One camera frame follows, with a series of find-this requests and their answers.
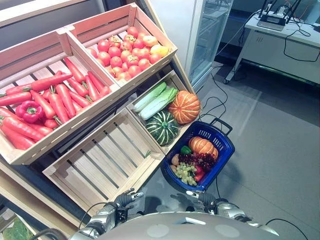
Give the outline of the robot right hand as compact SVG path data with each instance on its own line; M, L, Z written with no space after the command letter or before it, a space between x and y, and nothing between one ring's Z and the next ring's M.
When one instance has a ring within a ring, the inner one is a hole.
M215 215L217 213L216 203L218 200L211 193L190 190L187 190L185 193L188 196L198 199L206 209L206 213L211 215Z

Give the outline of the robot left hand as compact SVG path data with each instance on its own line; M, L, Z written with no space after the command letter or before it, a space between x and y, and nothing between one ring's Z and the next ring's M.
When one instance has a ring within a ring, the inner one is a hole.
M133 203L135 200L142 198L143 196L143 192L135 192L135 189L132 187L118 195L112 205L116 209L125 209L128 204Z

